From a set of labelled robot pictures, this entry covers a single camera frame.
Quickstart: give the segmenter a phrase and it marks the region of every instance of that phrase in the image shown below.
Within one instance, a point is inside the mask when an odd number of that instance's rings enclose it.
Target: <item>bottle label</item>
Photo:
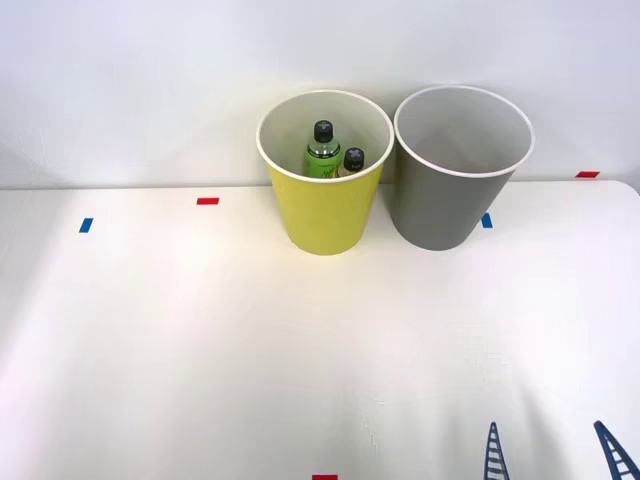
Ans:
[[[340,166],[342,154],[336,153],[332,157],[318,158],[307,151],[304,156],[304,174],[313,178],[333,178]]]

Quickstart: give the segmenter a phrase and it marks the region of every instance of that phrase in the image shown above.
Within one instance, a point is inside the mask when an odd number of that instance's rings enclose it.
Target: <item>bin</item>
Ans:
[[[394,128],[391,217],[406,240],[428,250],[464,242],[535,139],[513,103],[468,86],[414,93],[398,107]]]
[[[344,178],[303,175],[304,152],[318,120],[333,123],[342,151],[364,150],[362,171]],[[316,90],[289,98],[268,112],[258,125],[256,141],[291,241],[317,255],[341,253],[358,243],[394,144],[386,113],[354,93]]]

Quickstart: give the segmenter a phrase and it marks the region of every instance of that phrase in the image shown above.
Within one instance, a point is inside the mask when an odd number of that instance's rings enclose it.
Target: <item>tape marker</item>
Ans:
[[[482,216],[482,226],[484,228],[493,228],[493,223],[491,222],[491,215],[489,215],[489,212],[485,213]]]
[[[92,223],[93,218],[85,218],[82,221],[82,225],[80,225],[80,233],[89,233],[89,229],[91,228]]]
[[[578,172],[576,178],[596,178],[598,175],[600,175],[600,172],[584,170],[582,172]]]
[[[218,197],[200,197],[198,205],[217,205],[219,201]]]

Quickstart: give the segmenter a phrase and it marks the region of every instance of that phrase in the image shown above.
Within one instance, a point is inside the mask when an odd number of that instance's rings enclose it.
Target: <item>blue tape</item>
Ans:
[[[85,218],[80,226],[80,233],[88,233],[93,223],[93,218]]]
[[[488,212],[482,216],[482,226],[484,228],[493,228],[493,223],[491,223],[491,215],[489,215]]]

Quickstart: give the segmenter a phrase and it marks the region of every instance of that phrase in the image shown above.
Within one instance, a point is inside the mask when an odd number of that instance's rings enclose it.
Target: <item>white wall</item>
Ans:
[[[436,83],[485,86],[529,114],[539,142],[520,176],[594,169],[640,184],[634,0],[2,0],[0,12],[0,186],[267,183],[254,129],[274,101],[344,87],[392,113]]]

